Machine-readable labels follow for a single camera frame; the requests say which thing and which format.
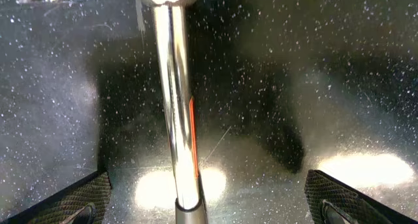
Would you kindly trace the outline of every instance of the dark tabletop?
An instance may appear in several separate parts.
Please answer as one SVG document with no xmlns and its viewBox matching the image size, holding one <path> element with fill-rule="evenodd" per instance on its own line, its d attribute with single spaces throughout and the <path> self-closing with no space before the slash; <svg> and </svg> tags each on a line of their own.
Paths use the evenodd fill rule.
<svg viewBox="0 0 418 224">
<path fill-rule="evenodd" d="M 418 219 L 417 0 L 187 10 L 211 223 L 312 223 L 319 168 Z M 0 0 L 0 220 L 108 165 L 105 223 L 173 223 L 152 10 Z"/>
</svg>

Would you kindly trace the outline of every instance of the chrome pole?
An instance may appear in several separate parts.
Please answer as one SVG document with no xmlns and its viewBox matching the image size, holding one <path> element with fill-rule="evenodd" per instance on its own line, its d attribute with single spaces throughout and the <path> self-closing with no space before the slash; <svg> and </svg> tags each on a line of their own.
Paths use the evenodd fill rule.
<svg viewBox="0 0 418 224">
<path fill-rule="evenodd" d="M 201 200 L 184 7 L 160 5 L 153 8 L 153 14 L 165 119 L 178 197 L 176 205 L 183 210 L 192 210 Z"/>
</svg>

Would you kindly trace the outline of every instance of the silver cylinder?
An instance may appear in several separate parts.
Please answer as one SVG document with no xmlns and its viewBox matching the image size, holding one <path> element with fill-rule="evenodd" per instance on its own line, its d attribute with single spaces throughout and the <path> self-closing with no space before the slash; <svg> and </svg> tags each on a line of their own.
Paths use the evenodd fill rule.
<svg viewBox="0 0 418 224">
<path fill-rule="evenodd" d="M 199 203 L 199 186 L 184 8 L 161 5 L 153 13 L 178 204 L 190 210 Z"/>
</svg>

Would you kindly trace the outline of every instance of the speckled countertop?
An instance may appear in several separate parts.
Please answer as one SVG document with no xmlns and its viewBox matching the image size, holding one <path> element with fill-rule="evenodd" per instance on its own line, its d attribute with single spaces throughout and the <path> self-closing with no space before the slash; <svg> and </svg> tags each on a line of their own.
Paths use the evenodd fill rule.
<svg viewBox="0 0 418 224">
<path fill-rule="evenodd" d="M 416 0 L 199 0 L 187 22 L 211 223 L 311 223 L 311 168 L 418 219 Z M 105 223 L 173 223 L 152 24 L 136 0 L 0 0 L 0 219 L 106 159 Z"/>
</svg>

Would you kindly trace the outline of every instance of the gray metal sleeve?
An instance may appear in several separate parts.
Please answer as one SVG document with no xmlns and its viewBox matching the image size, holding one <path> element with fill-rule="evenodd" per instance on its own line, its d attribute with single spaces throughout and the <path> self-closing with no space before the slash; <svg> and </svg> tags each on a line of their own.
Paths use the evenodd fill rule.
<svg viewBox="0 0 418 224">
<path fill-rule="evenodd" d="M 184 210 L 176 200 L 176 224 L 207 224 L 206 210 L 202 199 L 191 210 Z"/>
</svg>

